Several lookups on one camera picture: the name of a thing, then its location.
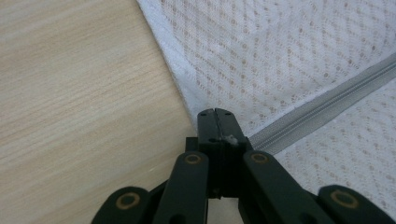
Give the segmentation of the white mesh laundry bag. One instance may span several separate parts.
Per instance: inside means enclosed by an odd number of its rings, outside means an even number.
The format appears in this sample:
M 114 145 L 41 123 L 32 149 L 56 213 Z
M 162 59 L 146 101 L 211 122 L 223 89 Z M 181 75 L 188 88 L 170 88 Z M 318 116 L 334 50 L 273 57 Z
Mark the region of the white mesh laundry bag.
M 137 0 L 192 116 L 396 220 L 396 0 Z

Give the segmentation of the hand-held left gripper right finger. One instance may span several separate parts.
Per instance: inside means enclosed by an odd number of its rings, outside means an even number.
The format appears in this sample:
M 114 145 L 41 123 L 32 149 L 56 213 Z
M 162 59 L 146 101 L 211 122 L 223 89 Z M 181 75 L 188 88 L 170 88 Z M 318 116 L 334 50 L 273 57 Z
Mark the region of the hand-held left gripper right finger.
M 239 166 L 243 155 L 249 149 L 248 139 L 245 137 L 235 115 L 225 109 L 216 108 L 217 124 L 219 127 L 219 172 L 216 190 L 217 197 L 237 197 L 239 191 Z

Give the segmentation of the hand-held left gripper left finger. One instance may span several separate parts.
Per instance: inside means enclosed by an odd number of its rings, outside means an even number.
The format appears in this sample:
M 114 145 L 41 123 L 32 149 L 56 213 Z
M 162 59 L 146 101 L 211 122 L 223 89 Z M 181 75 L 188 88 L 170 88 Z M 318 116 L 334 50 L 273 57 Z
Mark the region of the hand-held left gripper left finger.
M 186 138 L 186 151 L 199 151 L 209 159 L 207 194 L 209 198 L 221 197 L 221 141 L 216 110 L 211 108 L 197 116 L 198 134 Z

